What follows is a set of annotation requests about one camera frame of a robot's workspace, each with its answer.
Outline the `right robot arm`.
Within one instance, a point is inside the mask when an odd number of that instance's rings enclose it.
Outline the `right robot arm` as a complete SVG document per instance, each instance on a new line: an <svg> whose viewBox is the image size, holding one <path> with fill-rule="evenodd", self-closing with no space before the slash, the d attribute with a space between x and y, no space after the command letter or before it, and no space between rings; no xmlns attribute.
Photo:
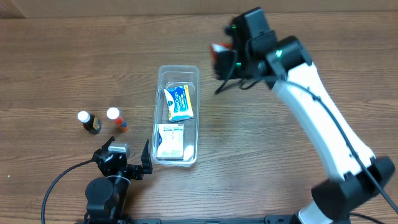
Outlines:
<svg viewBox="0 0 398 224"><path fill-rule="evenodd" d="M229 44L212 44L216 77L237 79L242 90L263 82L285 103L302 126L323 164L327 180L315 186L312 202L293 215L268 215L266 223L349 223L355 210L385 195L394 174L388 157L376 157L327 93L303 43L278 39L264 11L256 7L225 28Z"/></svg>

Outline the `orange tube white cap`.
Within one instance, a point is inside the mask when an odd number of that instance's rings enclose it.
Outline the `orange tube white cap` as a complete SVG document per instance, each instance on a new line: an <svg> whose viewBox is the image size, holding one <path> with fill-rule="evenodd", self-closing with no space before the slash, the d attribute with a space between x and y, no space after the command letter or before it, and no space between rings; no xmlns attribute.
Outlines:
<svg viewBox="0 0 398 224"><path fill-rule="evenodd" d="M122 118L121 111L118 108L109 108L106 112L107 117L113 120L115 125L122 131L126 132L129 130L127 122Z"/></svg>

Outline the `dark bottle white cap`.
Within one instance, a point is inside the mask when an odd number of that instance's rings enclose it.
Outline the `dark bottle white cap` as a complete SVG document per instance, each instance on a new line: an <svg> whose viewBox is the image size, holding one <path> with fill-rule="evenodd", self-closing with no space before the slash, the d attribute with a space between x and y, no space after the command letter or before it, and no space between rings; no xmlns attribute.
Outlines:
<svg viewBox="0 0 398 224"><path fill-rule="evenodd" d="M93 114L87 111L80 111L77 114L78 120L82 123L83 127L91 134L99 134L101 131L101 121Z"/></svg>

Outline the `red medicine box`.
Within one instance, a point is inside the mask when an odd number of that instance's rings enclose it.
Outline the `red medicine box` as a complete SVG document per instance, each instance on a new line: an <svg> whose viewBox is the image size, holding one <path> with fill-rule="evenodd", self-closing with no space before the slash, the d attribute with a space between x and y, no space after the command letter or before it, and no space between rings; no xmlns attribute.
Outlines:
<svg viewBox="0 0 398 224"><path fill-rule="evenodd" d="M214 62L217 62L218 54L220 54L222 52L229 52L232 49L233 49L233 45L231 42L228 42L228 43L218 42L218 43L210 44L210 53L211 53L211 57Z"/></svg>

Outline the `clear plastic container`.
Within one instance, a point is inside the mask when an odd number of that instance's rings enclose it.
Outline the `clear plastic container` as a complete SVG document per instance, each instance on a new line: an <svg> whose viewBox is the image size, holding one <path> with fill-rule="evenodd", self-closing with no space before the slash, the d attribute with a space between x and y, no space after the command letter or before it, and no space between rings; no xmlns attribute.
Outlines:
<svg viewBox="0 0 398 224"><path fill-rule="evenodd" d="M197 160L199 77L193 65L159 68L151 152L157 164L190 167Z"/></svg>

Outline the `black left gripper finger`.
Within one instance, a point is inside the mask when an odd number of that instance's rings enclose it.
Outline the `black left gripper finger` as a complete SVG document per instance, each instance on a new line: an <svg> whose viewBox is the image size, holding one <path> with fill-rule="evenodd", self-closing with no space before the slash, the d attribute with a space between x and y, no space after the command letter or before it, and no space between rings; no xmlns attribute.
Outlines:
<svg viewBox="0 0 398 224"><path fill-rule="evenodd" d="M146 141L144 149L141 154L142 170L144 174L152 174L153 167L150 157L150 145L149 140Z"/></svg>
<svg viewBox="0 0 398 224"><path fill-rule="evenodd" d="M100 157L100 155L107 152L110 144L113 141L115 141L115 137L111 136L99 149L94 152L93 157Z"/></svg>

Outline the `white medicine box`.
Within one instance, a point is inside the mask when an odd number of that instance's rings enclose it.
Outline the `white medicine box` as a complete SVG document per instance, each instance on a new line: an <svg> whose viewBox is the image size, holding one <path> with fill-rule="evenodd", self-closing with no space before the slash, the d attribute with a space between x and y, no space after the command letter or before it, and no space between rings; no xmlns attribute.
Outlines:
<svg viewBox="0 0 398 224"><path fill-rule="evenodd" d="M158 159L183 159L183 131L183 124L159 124Z"/></svg>

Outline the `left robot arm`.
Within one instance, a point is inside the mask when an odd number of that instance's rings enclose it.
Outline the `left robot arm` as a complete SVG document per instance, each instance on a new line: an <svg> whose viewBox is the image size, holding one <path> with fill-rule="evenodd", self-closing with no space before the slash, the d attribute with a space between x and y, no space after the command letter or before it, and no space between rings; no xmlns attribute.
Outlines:
<svg viewBox="0 0 398 224"><path fill-rule="evenodd" d="M114 137L94 152L92 159L103 176L86 187L85 223L133 223L124 213L124 205L131 181L142 180L153 171L149 141L141 154L141 164L129 164L129 156L129 144L117 143Z"/></svg>

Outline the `blue VapoDrops box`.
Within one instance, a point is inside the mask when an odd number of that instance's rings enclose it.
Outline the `blue VapoDrops box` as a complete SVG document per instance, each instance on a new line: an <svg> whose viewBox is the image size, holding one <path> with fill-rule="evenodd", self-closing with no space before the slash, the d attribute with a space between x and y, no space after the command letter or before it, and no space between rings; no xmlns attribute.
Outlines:
<svg viewBox="0 0 398 224"><path fill-rule="evenodd" d="M169 109L170 122L188 120L194 117L188 85L166 88L164 94Z"/></svg>

